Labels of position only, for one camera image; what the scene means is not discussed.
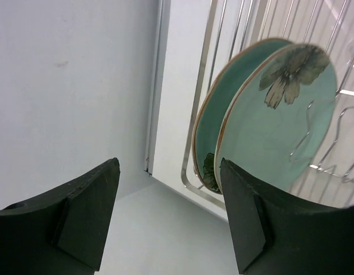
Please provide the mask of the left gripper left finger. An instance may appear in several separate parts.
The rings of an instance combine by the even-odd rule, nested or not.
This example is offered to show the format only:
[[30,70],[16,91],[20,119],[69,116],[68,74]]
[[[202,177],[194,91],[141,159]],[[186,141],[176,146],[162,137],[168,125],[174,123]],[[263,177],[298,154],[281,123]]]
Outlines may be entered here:
[[0,210],[0,274],[98,272],[119,179],[120,164],[112,158]]

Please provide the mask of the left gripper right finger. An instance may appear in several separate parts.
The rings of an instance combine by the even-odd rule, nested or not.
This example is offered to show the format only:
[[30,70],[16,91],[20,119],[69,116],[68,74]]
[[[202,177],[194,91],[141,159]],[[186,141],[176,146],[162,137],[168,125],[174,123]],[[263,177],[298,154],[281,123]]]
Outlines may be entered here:
[[354,274],[354,205],[301,199],[227,159],[221,181],[240,274]]

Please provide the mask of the teal flower plate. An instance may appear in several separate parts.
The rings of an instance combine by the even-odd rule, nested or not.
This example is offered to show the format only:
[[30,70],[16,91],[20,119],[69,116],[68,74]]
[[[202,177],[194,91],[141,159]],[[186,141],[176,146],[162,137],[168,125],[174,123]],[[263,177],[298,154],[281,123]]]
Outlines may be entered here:
[[262,62],[233,97],[221,124],[214,173],[223,159],[284,191],[306,170],[335,110],[337,76],[326,51],[287,45]]
[[233,97],[262,62],[291,44],[283,38],[260,40],[236,54],[215,78],[196,117],[191,145],[195,173],[209,191],[222,194],[214,174],[215,148],[223,118]]

